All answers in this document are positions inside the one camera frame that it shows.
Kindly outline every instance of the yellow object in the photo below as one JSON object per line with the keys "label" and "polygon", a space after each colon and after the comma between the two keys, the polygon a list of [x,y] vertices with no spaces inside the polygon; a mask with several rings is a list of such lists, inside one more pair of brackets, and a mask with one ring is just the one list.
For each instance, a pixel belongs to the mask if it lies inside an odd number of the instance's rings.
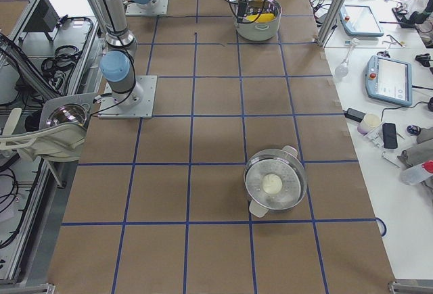
{"label": "yellow object", "polygon": [[255,22],[270,22],[270,21],[275,19],[275,15],[274,14],[249,15],[249,16],[246,16],[245,19],[249,20],[250,22],[253,22],[253,21],[255,21]]}

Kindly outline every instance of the pot with yellow object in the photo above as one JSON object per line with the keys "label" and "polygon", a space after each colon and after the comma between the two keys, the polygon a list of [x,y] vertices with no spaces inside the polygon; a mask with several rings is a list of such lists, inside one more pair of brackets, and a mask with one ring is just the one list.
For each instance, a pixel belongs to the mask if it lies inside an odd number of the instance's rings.
{"label": "pot with yellow object", "polygon": [[266,149],[251,157],[244,172],[251,214],[262,218],[269,210],[287,210],[300,203],[307,180],[297,155],[295,148],[286,146],[282,150]]}
{"label": "pot with yellow object", "polygon": [[265,41],[277,34],[280,20],[281,6],[276,0],[248,0],[244,22],[238,24],[235,20],[235,26],[245,39]]}

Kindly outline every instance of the black phone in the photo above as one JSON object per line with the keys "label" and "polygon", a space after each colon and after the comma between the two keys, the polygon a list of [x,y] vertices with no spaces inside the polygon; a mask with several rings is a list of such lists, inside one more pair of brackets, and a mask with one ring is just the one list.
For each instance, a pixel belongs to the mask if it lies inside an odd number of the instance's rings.
{"label": "black phone", "polygon": [[396,149],[397,145],[397,132],[394,123],[383,123],[382,133],[384,135],[384,148]]}

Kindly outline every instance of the pot handle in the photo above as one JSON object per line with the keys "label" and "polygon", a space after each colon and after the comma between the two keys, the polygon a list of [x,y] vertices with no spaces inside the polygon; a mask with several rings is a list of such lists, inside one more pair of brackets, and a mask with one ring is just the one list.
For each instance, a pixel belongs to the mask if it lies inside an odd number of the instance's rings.
{"label": "pot handle", "polygon": [[298,157],[298,150],[296,150],[294,147],[291,147],[290,145],[286,145],[283,148],[283,151],[293,155],[294,157]]}
{"label": "pot handle", "polygon": [[269,25],[256,25],[254,27],[257,30],[266,30],[266,29],[269,29]]}
{"label": "pot handle", "polygon": [[250,203],[250,213],[258,218],[262,218],[269,210],[255,200],[252,200]]}

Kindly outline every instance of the red cap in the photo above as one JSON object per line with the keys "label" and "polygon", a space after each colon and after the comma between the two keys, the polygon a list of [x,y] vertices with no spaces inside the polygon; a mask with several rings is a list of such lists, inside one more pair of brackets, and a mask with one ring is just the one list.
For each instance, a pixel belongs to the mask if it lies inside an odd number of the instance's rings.
{"label": "red cap", "polygon": [[422,168],[433,174],[433,160],[428,160],[422,164]]}

